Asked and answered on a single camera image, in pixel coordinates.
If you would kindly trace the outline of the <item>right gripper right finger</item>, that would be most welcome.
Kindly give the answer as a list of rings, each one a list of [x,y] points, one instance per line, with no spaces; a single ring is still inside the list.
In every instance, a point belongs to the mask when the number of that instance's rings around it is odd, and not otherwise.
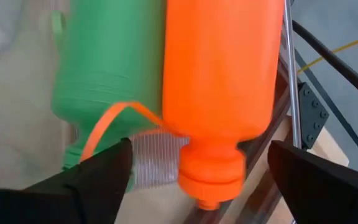
[[[293,218],[304,223],[358,223],[358,172],[272,141],[268,166]]]

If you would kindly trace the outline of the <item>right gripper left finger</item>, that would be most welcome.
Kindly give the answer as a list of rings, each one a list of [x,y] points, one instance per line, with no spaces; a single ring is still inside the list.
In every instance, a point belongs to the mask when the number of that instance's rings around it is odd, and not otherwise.
[[[132,165],[132,143],[124,138],[26,189],[0,189],[0,223],[114,223]]]

